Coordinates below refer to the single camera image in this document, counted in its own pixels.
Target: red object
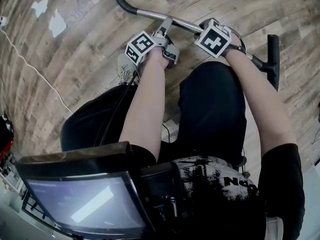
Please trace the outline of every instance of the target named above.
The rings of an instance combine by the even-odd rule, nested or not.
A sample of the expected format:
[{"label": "red object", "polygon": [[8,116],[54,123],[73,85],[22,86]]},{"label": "red object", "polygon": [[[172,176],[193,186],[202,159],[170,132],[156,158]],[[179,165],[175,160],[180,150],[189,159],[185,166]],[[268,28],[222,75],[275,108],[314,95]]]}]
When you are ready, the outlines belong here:
[{"label": "red object", "polygon": [[8,144],[4,147],[4,149],[3,149],[2,152],[0,153],[0,161],[2,160],[2,158],[4,158],[5,153],[7,153],[7,152],[10,150],[11,145],[12,145],[13,142],[14,142],[14,139],[10,140],[10,141],[8,142]]}]

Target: leg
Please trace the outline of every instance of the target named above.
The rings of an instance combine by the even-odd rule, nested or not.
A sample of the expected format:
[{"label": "leg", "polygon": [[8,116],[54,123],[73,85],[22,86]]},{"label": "leg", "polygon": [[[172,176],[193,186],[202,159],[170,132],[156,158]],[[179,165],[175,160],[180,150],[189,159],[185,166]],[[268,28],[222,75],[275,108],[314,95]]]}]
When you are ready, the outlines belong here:
[{"label": "leg", "polygon": [[[94,100],[87,102],[70,116],[61,130],[61,149],[63,151],[91,148],[96,142],[99,146],[104,131],[110,122],[115,105],[128,86],[118,85]],[[104,144],[118,142],[128,109],[138,86],[130,86],[112,124]]]},{"label": "leg", "polygon": [[179,106],[180,147],[239,164],[247,126],[246,106],[231,67],[220,62],[198,66],[180,84]]}]

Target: monitor screen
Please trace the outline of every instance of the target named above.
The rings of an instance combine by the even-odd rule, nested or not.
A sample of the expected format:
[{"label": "monitor screen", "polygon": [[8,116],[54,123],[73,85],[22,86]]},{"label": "monitor screen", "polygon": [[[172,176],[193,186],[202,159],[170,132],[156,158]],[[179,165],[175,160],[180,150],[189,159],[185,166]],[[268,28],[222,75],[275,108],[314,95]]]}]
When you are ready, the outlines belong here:
[{"label": "monitor screen", "polygon": [[97,230],[146,226],[121,177],[27,182],[58,224]]}]

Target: person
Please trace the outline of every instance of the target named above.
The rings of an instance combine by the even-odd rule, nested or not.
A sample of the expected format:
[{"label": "person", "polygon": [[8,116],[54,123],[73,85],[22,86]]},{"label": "person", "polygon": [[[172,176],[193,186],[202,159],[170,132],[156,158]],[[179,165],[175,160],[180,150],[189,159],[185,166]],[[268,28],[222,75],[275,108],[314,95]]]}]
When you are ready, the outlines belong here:
[{"label": "person", "polygon": [[[234,33],[232,44],[241,45]],[[180,123],[173,143],[161,141],[169,62],[155,47],[129,87],[136,67],[124,54],[119,56],[119,86],[66,120],[61,148],[128,141],[141,167],[174,161],[197,218],[193,232],[198,237],[297,239],[305,196],[297,140],[285,106],[245,54],[235,49],[223,54],[230,66],[202,63],[180,83]],[[244,95],[260,137],[258,188],[239,173],[247,125]]]}]

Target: black t-shirt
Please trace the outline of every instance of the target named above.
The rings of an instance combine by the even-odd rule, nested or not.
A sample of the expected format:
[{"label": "black t-shirt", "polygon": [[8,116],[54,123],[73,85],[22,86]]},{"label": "black t-shirt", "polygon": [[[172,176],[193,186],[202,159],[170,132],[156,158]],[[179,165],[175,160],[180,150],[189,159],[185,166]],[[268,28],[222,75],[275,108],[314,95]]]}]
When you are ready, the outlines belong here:
[{"label": "black t-shirt", "polygon": [[[133,146],[141,162],[153,155]],[[226,161],[213,156],[176,159],[184,182],[185,198],[198,225],[211,228],[225,239],[232,233],[265,239],[266,217],[283,221],[284,240],[298,238],[305,214],[305,195],[298,146],[284,144],[268,151],[261,160],[258,188]]]}]

